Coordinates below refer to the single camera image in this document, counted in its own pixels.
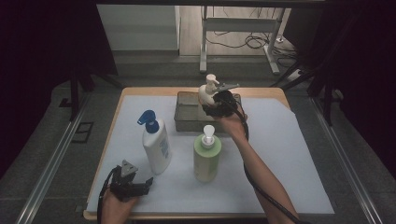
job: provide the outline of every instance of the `wooden floor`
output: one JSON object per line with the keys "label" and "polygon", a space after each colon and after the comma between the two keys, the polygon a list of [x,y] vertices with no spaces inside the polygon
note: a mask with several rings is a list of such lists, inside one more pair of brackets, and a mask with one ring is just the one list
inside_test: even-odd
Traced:
{"label": "wooden floor", "polygon": [[[263,18],[276,19],[280,9],[273,7],[209,7],[207,9],[208,17],[227,17],[227,18]],[[202,40],[202,14],[201,7],[180,7],[180,56],[200,55],[200,47]],[[283,34],[285,24],[288,20],[290,9],[287,8],[283,16],[282,25],[278,35]],[[206,41],[207,55],[264,55],[263,48],[252,49],[248,46],[242,48],[224,47],[219,44],[211,44],[211,42],[220,43],[227,46],[238,47],[246,43],[246,38],[250,33],[228,33],[223,32],[207,32]],[[266,38],[264,34],[253,34],[254,36]],[[250,41],[252,47],[263,45],[261,43]],[[290,49],[290,43],[284,41],[276,46],[280,48]]]}

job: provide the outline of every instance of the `person's left hand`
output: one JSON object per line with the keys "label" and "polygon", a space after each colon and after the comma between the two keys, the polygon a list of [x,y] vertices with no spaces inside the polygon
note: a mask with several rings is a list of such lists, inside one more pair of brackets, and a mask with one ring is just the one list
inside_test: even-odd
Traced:
{"label": "person's left hand", "polygon": [[117,197],[107,189],[103,197],[102,223],[122,224],[131,213],[132,207],[137,203],[138,197],[130,199],[128,202],[120,202]]}

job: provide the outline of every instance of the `bottle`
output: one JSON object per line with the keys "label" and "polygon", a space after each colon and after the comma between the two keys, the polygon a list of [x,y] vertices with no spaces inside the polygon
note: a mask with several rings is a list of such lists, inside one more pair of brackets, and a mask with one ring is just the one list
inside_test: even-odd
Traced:
{"label": "bottle", "polygon": [[156,119],[152,110],[146,110],[137,123],[140,125],[146,123],[146,129],[143,131],[143,147],[148,155],[151,171],[159,175],[168,167],[172,158],[165,123],[162,119]]}
{"label": "bottle", "polygon": [[215,100],[213,100],[213,96],[217,93],[215,91],[215,83],[219,84],[219,82],[216,80],[216,76],[213,74],[209,74],[206,76],[206,85],[202,85],[198,89],[198,120],[213,120],[212,117],[206,114],[203,106],[217,106]]}
{"label": "bottle", "polygon": [[215,127],[206,125],[194,141],[194,174],[202,182],[211,181],[218,173],[221,142],[214,132]]}

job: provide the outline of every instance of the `white pump head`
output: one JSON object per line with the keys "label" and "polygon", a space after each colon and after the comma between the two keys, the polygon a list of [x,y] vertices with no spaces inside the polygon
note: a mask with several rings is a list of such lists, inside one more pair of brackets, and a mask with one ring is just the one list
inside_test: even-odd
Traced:
{"label": "white pump head", "polygon": [[215,143],[215,138],[213,137],[213,134],[215,133],[215,127],[212,125],[206,125],[204,127],[204,133],[205,135],[202,136],[202,146],[204,148],[212,148],[213,144]]}
{"label": "white pump head", "polygon": [[219,84],[219,82],[216,80],[216,76],[213,74],[209,74],[206,76],[206,93],[207,94],[213,94],[216,88],[216,84]]}

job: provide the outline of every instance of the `human hand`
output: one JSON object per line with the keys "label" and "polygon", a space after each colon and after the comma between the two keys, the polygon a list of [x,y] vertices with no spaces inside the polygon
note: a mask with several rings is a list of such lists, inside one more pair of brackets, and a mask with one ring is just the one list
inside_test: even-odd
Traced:
{"label": "human hand", "polygon": [[102,223],[122,224],[131,213],[132,207],[137,203],[138,197],[131,198],[128,202],[120,202],[117,197],[107,189],[103,197]]}
{"label": "human hand", "polygon": [[[240,105],[238,105],[238,111],[242,116],[245,117],[245,120],[248,119],[248,115],[245,114]],[[235,113],[233,113],[230,117],[214,117],[213,119],[219,122],[224,131],[232,138],[245,137],[245,129],[242,125],[242,121]]]}

